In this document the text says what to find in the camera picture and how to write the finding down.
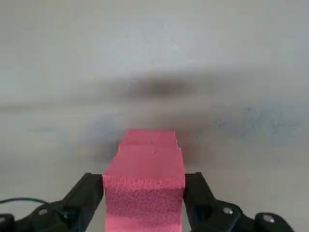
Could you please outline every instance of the gray surface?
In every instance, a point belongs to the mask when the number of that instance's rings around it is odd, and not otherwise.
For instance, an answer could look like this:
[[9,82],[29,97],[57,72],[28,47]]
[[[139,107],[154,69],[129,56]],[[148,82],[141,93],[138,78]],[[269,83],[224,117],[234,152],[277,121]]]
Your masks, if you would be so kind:
[[104,172],[127,129],[175,129],[186,170],[215,196],[307,231],[308,7],[2,0],[0,198],[58,200]]

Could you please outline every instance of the black cable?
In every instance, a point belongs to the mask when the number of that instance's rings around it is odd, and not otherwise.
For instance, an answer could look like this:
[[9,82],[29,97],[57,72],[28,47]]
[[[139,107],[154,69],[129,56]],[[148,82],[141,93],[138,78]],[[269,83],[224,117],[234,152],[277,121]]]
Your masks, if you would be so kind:
[[[41,204],[48,204],[50,205],[49,202],[38,199],[38,198],[32,198],[32,197],[14,197],[14,198],[8,198],[4,200],[0,200],[0,204],[4,203],[11,203],[11,202],[36,202],[36,203],[41,203]],[[57,213],[59,213],[63,217],[67,217],[68,215],[65,212],[62,212],[61,210],[55,208],[53,209]]]
[[0,200],[0,204],[10,203],[10,202],[37,202],[41,204],[50,204],[47,201],[37,199],[37,198],[32,198],[32,197],[15,197],[15,198],[8,198],[8,199]]

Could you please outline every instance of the white wall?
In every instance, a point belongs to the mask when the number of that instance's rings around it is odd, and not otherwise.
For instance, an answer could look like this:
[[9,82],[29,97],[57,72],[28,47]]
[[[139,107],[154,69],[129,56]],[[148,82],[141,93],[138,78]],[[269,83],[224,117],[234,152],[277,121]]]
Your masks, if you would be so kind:
[[308,7],[1,0],[0,197],[57,200],[104,172],[126,129],[173,128],[218,197],[305,231]]

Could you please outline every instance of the pink sponge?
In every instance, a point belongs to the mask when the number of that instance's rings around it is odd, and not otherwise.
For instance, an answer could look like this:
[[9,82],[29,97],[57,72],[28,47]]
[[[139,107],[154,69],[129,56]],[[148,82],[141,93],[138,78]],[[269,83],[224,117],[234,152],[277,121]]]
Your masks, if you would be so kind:
[[[136,133],[136,138],[128,136]],[[185,182],[175,133],[132,130],[128,134],[103,175],[106,232],[181,232]],[[169,135],[173,142],[168,145],[158,134]]]
[[129,130],[120,143],[122,145],[178,146],[172,130]]

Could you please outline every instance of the screw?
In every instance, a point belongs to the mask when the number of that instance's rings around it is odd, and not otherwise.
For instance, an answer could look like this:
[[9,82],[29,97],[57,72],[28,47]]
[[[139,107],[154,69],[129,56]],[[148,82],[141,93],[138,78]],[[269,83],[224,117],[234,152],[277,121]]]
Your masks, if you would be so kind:
[[39,211],[39,215],[44,215],[44,214],[47,214],[47,209],[41,209],[40,211]]
[[226,214],[230,214],[230,215],[232,215],[234,213],[233,210],[231,208],[228,208],[228,207],[224,208],[223,212],[225,212]]
[[264,214],[263,219],[269,223],[275,223],[275,219],[271,215]]

